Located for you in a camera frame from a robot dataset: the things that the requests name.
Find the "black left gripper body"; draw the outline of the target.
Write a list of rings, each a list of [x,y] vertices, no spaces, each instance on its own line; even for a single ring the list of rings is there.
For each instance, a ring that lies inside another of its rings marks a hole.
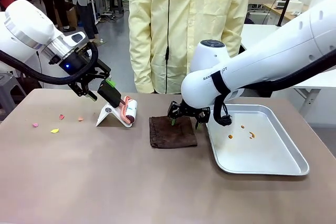
[[[59,67],[68,77],[60,78],[59,84],[79,82],[89,84],[94,79],[107,79],[111,69],[99,59],[97,47],[84,47],[80,51],[72,52]]]

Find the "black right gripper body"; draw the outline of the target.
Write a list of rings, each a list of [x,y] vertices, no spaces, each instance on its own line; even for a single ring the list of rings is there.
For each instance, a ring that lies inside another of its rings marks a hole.
[[[196,109],[186,104],[184,100],[182,100],[181,103],[172,101],[167,112],[167,116],[170,119],[178,119],[183,116],[188,116],[195,118],[196,121],[199,121],[201,123],[207,123],[209,121],[210,115],[211,110],[209,107]]]

